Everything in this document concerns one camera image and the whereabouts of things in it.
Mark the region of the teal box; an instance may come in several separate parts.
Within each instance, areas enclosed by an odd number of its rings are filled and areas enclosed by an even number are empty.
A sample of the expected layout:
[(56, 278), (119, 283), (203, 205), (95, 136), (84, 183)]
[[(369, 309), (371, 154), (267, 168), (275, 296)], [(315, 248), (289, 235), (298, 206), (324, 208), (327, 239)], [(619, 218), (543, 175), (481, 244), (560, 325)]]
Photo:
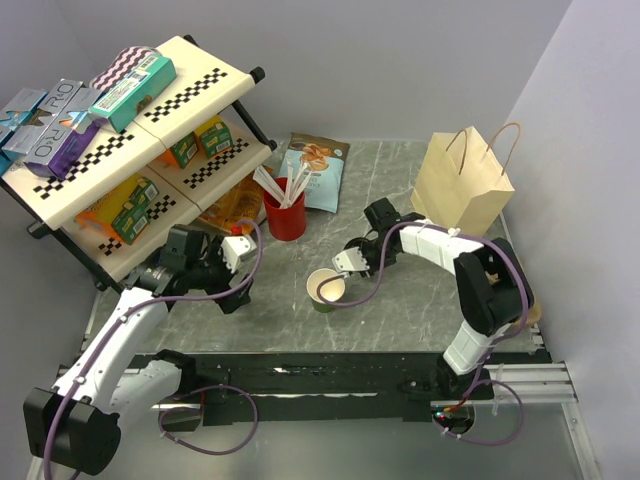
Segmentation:
[(101, 128), (121, 133), (177, 77), (172, 60), (158, 51), (148, 55), (89, 108)]

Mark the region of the silver purple box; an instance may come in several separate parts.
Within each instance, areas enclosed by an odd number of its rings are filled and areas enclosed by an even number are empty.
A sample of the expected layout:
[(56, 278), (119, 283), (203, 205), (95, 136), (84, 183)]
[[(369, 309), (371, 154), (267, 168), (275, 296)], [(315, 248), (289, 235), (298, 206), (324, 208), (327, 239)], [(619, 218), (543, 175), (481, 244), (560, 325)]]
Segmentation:
[(64, 179), (99, 130), (89, 109), (103, 95), (81, 81), (59, 80), (2, 153), (38, 177)]

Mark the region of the green paper coffee cup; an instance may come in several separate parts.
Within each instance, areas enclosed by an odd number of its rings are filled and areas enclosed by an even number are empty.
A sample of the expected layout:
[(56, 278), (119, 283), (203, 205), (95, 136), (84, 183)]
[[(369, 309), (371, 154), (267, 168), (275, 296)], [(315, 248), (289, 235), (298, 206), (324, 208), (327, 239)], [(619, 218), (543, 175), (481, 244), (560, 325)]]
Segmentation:
[(321, 268), (312, 272), (306, 283), (307, 294), (310, 297), (312, 307), (320, 313), (331, 312), (334, 307), (325, 303), (317, 293), (329, 300), (338, 302), (345, 292), (344, 277), (329, 268)]

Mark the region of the orange green large box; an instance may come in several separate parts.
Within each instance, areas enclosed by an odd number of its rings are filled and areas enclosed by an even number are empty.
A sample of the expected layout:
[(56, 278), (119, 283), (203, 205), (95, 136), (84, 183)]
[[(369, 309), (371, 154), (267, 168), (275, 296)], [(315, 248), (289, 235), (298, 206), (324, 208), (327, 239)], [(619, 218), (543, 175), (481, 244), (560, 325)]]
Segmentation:
[(75, 217), (75, 222), (105, 238), (132, 245), (149, 225), (147, 209), (158, 196), (148, 177), (134, 174)]

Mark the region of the brown paper bag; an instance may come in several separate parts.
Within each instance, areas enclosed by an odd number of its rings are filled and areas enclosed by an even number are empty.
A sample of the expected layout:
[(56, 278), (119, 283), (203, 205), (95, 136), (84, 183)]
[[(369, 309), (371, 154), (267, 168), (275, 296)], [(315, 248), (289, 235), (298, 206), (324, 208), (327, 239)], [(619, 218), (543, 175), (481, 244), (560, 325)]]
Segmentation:
[(473, 236), (486, 234), (514, 194), (493, 146), (469, 126), (456, 133), (435, 132), (410, 197), (414, 210), (432, 222)]

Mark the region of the white wrapped straws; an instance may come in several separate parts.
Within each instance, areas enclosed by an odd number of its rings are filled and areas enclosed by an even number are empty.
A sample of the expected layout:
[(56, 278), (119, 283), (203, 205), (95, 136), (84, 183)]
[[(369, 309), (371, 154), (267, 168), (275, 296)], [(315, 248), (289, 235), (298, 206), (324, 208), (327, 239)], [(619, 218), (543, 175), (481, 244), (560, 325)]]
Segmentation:
[(311, 179), (311, 170), (307, 165), (302, 166), (296, 175), (293, 175), (293, 165), (287, 163), (287, 176), (285, 187), (280, 187), (276, 180), (262, 165), (259, 165), (254, 173), (253, 180), (257, 182), (278, 203), (280, 209), (289, 208), (304, 193)]

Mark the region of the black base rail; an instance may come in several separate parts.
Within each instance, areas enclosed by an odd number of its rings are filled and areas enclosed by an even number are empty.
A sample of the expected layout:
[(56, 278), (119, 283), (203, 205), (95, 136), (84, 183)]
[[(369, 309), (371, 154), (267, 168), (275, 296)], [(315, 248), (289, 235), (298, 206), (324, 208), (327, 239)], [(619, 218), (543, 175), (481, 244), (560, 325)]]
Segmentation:
[(431, 421), (431, 405), (458, 401), (473, 375), (455, 376), (429, 352), (205, 353), (191, 356), (207, 426), (236, 422), (400, 418)]

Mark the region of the blue silver box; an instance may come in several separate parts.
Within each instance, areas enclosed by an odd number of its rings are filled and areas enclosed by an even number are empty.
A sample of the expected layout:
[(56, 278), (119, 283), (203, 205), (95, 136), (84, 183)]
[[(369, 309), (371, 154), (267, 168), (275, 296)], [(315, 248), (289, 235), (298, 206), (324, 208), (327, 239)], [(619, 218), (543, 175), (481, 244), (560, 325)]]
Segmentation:
[(22, 88), (1, 108), (1, 147), (4, 147), (14, 133), (30, 120), (46, 95), (46, 90)]

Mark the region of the cream two-tier shelf rack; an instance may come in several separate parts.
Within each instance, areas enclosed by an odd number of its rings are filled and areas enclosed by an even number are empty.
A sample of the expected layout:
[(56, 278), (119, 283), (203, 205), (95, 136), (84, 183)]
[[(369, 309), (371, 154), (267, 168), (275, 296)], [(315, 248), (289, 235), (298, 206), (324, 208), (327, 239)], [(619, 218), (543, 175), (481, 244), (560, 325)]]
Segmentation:
[[(63, 181), (46, 180), (15, 166), (2, 188), (34, 218), (29, 233), (55, 237), (97, 281), (119, 283), (167, 239), (175, 224), (188, 224), (265, 162), (275, 149), (240, 102), (265, 77), (261, 67), (245, 73), (202, 50), (191, 36), (158, 47), (177, 70), (176, 80), (121, 134), (100, 131)], [(225, 108), (244, 122), (232, 125), (228, 150), (198, 153), (184, 169), (157, 162), (166, 149)], [(76, 223), (75, 217), (135, 173), (149, 178), (158, 195), (148, 226), (131, 245)]]

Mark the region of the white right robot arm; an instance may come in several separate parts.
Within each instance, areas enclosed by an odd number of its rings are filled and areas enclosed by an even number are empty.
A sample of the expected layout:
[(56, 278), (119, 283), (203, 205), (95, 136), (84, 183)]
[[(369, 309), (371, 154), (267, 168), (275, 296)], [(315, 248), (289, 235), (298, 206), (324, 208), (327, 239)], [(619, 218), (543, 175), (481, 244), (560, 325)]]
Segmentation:
[(374, 239), (357, 237), (332, 259), (340, 272), (371, 277), (401, 253), (425, 259), (455, 277), (463, 320), (437, 361), (438, 390), (459, 398), (480, 380), (497, 343), (522, 331), (535, 300), (511, 243), (486, 240), (434, 224), (417, 212), (400, 214), (380, 199), (364, 210)]

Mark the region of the brown cardboard cup carrier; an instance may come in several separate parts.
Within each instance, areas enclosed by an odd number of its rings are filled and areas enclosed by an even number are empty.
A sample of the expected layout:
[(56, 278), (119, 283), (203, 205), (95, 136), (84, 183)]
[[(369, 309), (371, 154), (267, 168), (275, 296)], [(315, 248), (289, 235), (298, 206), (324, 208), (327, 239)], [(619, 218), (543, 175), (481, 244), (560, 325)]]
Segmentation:
[(542, 307), (538, 299), (535, 299), (533, 305), (529, 308), (526, 314), (526, 327), (531, 327), (537, 324), (542, 316)]

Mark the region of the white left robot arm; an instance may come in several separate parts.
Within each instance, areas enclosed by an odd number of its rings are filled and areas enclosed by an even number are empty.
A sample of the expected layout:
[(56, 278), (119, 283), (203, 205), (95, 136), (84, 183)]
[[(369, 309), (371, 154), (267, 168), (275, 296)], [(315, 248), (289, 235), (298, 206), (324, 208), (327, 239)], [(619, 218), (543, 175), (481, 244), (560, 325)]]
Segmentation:
[(249, 303), (254, 273), (231, 283), (250, 256), (261, 258), (258, 227), (212, 236), (188, 225), (170, 228), (166, 243), (136, 266), (111, 316), (94, 340), (48, 389), (23, 404), (29, 448), (41, 459), (41, 478), (56, 466), (75, 476), (97, 475), (113, 459), (124, 432), (153, 405), (199, 394), (193, 357), (164, 349), (134, 375), (126, 369), (139, 344), (183, 302), (213, 301), (226, 313)]

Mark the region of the orange snack bag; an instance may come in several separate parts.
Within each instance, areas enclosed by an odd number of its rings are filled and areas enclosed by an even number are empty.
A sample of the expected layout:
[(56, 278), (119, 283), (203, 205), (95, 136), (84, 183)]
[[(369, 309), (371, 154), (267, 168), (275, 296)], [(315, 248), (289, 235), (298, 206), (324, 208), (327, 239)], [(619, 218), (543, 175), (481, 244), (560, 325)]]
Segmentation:
[(260, 224), (266, 219), (263, 196), (264, 189), (249, 174), (201, 213), (197, 221), (225, 234), (231, 234), (240, 220), (251, 219)]

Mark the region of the blue snack pouch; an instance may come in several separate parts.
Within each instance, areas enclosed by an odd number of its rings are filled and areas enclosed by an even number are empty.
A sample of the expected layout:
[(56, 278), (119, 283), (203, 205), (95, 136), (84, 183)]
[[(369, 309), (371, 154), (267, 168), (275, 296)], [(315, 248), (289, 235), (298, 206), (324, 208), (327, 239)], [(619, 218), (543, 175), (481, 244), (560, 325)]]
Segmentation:
[(292, 133), (281, 162), (278, 177), (286, 178), (292, 166), (292, 178), (306, 168), (310, 180), (305, 188), (305, 206), (336, 213), (342, 175), (351, 145), (325, 137)]

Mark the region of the red cup holder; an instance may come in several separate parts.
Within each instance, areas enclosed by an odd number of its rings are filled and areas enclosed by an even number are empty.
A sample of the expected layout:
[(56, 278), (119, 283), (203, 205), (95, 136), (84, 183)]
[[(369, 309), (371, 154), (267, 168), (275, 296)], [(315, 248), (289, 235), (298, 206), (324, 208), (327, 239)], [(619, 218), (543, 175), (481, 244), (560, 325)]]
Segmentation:
[(306, 230), (305, 192), (288, 208), (280, 207), (268, 191), (264, 191), (263, 201), (266, 218), (271, 235), (280, 241), (294, 241), (300, 238)]

